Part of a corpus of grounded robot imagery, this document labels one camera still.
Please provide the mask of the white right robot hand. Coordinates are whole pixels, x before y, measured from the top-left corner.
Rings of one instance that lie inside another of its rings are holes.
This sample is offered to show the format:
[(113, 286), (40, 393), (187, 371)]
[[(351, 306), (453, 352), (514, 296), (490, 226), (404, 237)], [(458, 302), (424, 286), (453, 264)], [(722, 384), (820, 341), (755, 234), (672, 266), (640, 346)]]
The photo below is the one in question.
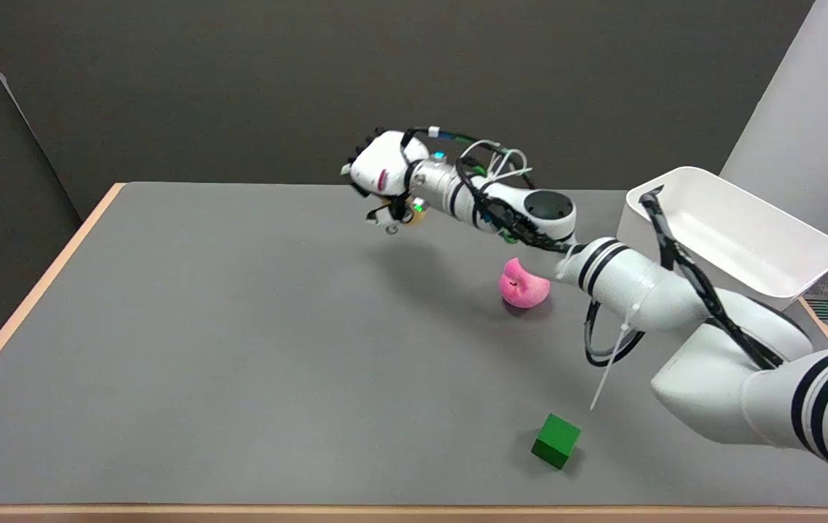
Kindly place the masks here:
[(417, 138), (406, 142), (401, 130), (376, 129), (376, 136), (368, 137), (355, 152), (342, 166), (341, 176), (362, 198), (373, 196), (381, 202), (365, 215), (365, 221), (389, 235), (397, 234), (402, 225), (414, 220), (413, 169), (429, 157), (429, 149)]

